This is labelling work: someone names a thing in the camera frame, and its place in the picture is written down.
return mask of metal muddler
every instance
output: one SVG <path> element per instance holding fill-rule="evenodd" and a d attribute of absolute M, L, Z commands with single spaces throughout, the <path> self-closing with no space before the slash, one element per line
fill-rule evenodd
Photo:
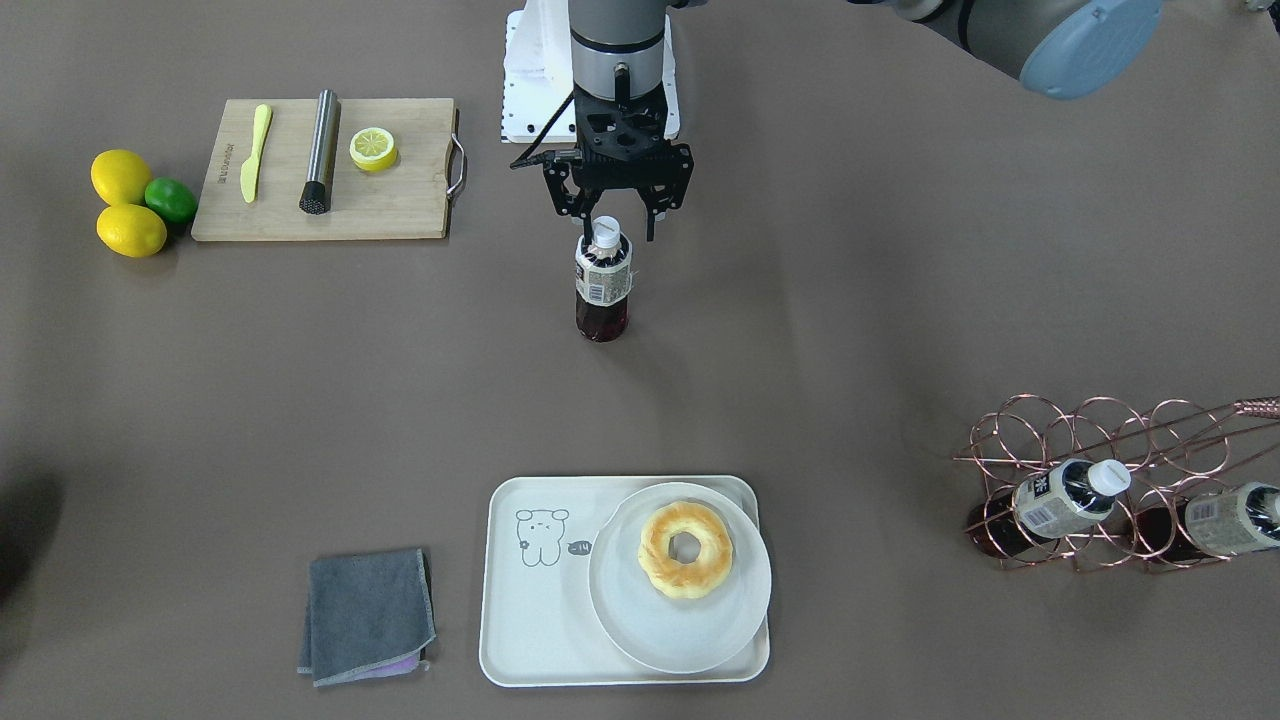
<path fill-rule="evenodd" d="M 333 197 L 333 163 L 338 149 L 338 115 L 342 102 L 332 90 L 320 94 L 316 102 L 316 129 L 311 137 L 311 160 L 307 163 L 307 183 L 302 186 L 298 208 L 303 213 L 323 215 L 329 211 Z"/>

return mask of gray table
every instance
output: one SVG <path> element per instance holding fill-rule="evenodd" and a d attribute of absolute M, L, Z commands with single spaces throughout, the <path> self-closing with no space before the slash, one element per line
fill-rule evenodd
<path fill-rule="evenodd" d="M 0 471 L 40 559 L 0 615 L 0 714 L 1274 714 L 1276 557 L 1000 573 L 959 533 L 979 488 L 947 460 L 1018 392 L 1280 391 L 1280 41 L 1235 5 L 1170 3 L 1073 104 L 883 9 L 680 13 L 698 170 L 636 252 L 632 327 L 595 346 L 572 319 L 576 228 L 498 141 L 515 4 L 4 4 Z M 325 86 L 458 100 L 471 177 L 447 241 L 180 238 L 128 260 L 95 237 L 95 154 L 198 188 L 228 97 Z M 640 232 L 634 196 L 602 210 Z M 493 489 L 652 473 L 759 493 L 769 667 L 492 685 Z M 430 556 L 431 670 L 294 675 L 307 562 L 407 546 Z"/>

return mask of copper wire rack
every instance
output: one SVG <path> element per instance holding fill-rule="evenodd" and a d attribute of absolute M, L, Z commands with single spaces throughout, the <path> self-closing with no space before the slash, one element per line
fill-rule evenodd
<path fill-rule="evenodd" d="M 1187 498 L 1243 484 L 1260 459 L 1280 448 L 1280 396 L 1239 400 L 1202 407 L 1187 400 L 1165 400 L 1138 410 L 1114 397 L 1091 397 L 1073 409 L 1038 395 L 1018 395 L 983 415 L 969 429 L 969 445 L 954 460 L 973 464 L 986 498 L 984 519 L 964 532 L 975 544 L 993 547 L 1006 570 L 1069 560 L 1076 571 L 1139 562 L 1147 571 L 1169 571 L 1224 562 L 1226 556 L 1172 561 L 1161 555 L 1179 533 L 1188 538 L 1176 507 Z M 1027 530 L 1030 550 L 1001 547 L 991 523 L 1011 514 L 1014 505 L 995 514 L 997 497 L 1012 493 L 1020 482 L 1047 473 L 1070 457 L 1091 461 L 1116 459 L 1129 468 L 1133 483 L 1116 498 L 1110 516 L 1083 533 L 1039 544 Z M 1157 542 L 1133 530 L 1139 512 L 1164 507 L 1170 514 L 1167 539 Z"/>

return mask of gray towel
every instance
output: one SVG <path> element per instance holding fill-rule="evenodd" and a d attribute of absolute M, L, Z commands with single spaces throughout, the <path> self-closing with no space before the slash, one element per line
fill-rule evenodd
<path fill-rule="evenodd" d="M 298 673 L 315 687 L 410 673 L 434 639 L 421 550 L 311 564 Z"/>

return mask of cutting board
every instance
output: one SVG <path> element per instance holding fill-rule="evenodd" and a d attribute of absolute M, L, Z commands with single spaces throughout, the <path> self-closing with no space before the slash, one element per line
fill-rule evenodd
<path fill-rule="evenodd" d="M 253 109 L 271 106 L 262 146 L 257 199 L 241 196 L 241 164 L 253 138 Z M 449 159 L 457 111 L 453 99 L 392 97 L 342 100 L 330 210 L 298 209 L 307 179 L 316 100 L 228 100 L 191 227 L 197 241 L 419 240 L 448 232 Z M 356 132 L 380 127 L 392 133 L 399 159 L 366 173 L 351 160 Z"/>

